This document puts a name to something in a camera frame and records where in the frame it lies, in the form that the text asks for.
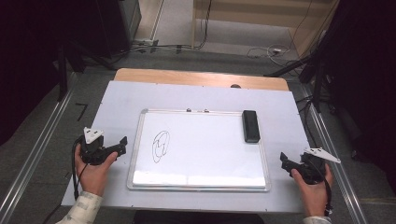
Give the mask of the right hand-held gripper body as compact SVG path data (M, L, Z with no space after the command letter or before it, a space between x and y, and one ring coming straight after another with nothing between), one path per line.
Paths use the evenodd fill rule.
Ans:
M300 174L306 184L315 185L324 180L326 175L325 161L341 162L340 159L321 147L306 148L304 150L301 155L302 170Z

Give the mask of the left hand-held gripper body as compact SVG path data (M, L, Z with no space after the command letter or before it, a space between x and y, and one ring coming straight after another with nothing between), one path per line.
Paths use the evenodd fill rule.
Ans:
M85 163L99 165L110 155L104 146L103 133L102 130L83 129L80 157Z

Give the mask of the black whiteboard eraser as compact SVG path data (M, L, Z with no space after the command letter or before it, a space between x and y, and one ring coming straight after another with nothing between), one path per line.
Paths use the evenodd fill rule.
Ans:
M244 138L247 143L258 143L261 140L257 114L253 110L242 113Z

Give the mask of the white metal-framed whiteboard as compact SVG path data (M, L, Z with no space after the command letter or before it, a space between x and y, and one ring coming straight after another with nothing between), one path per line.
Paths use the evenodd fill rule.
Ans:
M262 141L245 141L241 112L141 112L127 178L131 190L268 191Z

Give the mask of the person's left hand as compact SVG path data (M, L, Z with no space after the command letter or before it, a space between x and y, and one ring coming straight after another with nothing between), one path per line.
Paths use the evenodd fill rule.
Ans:
M103 196L106 187L107 174L112 163L117 159L118 153L112 152L100 165L90 165L82 161L79 149L75 153L76 171L79 183L86 192Z

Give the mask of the person's right hand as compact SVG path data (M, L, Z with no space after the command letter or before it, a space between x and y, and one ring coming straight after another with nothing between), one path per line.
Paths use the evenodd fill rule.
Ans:
M325 216L325 208L328 200L326 185L324 182L316 185L308 185L296 169L291 170L292 177L299 187L304 204L305 217Z

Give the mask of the black tape corner mark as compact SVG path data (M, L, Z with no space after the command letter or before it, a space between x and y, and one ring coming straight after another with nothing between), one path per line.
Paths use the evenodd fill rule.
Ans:
M75 105L76 105L76 106L80 106L80 107L82 108L82 109L81 109L81 112L80 112L80 114L79 114L79 116L78 116L78 119L77 119L77 121L80 121L80 120L82 119L82 117L84 116L86 110L87 110L88 104L75 103Z

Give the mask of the black metal stand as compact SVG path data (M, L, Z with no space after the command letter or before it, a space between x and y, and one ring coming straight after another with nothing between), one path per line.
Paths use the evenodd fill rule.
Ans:
M115 71L116 68L106 62L104 59L95 55L90 50L81 46L78 42L73 40L64 40L58 43L58 75L59 75L59 96L58 102L66 96L68 92L67 72L66 63L70 63L72 69L77 72L83 72L85 70L85 63L82 60L82 56L86 55L93 59L95 62L101 64L103 67L110 71Z
M267 77L280 77L288 73L289 71L299 67L300 65L303 65L304 69L302 73L298 76L298 78L303 84L309 83L312 79L315 80L313 98L310 100L310 102L313 104L314 108L317 110L318 113L320 113L319 101L321 83L322 79L324 78L323 57L325 55L326 48L331 42L331 39L332 33L330 30L328 30L319 40L314 50L310 52L307 56L303 57L297 62L292 63L291 65L287 65L286 67L267 75Z

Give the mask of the wooden table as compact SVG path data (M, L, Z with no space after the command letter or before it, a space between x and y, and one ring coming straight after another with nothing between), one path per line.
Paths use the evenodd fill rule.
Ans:
M281 77L251 77L212 72L121 68L116 72L114 79L117 81L225 88L239 86L241 89L252 90L290 90L287 81Z

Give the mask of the power strip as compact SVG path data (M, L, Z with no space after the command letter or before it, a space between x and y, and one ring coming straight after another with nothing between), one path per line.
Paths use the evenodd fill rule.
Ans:
M131 51L154 52L158 47L158 43L159 43L158 40L136 40L132 44Z

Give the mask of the black cabinet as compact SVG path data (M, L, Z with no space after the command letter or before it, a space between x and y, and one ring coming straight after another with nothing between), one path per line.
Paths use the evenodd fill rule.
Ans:
M131 48L142 15L138 0L96 0L105 43L104 56L127 51Z

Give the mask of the wooden shelf unit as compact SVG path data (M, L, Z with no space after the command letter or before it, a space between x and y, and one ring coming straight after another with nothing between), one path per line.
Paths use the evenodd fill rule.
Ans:
M191 43L197 19L287 27L299 56L319 41L328 29L340 0L193 0Z

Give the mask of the aluminium floor rail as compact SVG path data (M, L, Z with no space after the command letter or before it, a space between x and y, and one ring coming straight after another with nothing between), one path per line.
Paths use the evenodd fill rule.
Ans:
M315 146L323 146L328 152L334 156L338 155L337 149L330 136L328 128L323 120L321 113L318 113L313 105L310 105L307 109L309 117L312 119L314 128L311 128L308 121L305 119L305 128L308 131L308 139L312 141ZM338 188L340 189L343 201L346 204L346 208L353 224L368 224L368 220L362 210L361 204L357 197L357 194L350 182L344 164L333 163L331 165L334 177Z
M71 95L74 92L75 86L78 83L78 74L72 72L67 79L66 84L69 90L66 92L64 98L59 101L53 108L46 125L35 141L30 154L25 160L21 167L18 175L13 180L10 188L7 190L5 199L2 201L0 206L0 224L8 224L23 192L25 191L28 182L30 181L35 168L37 167L42 155L44 154L46 147L49 143L52 134L54 133L59 120L61 119L69 101Z

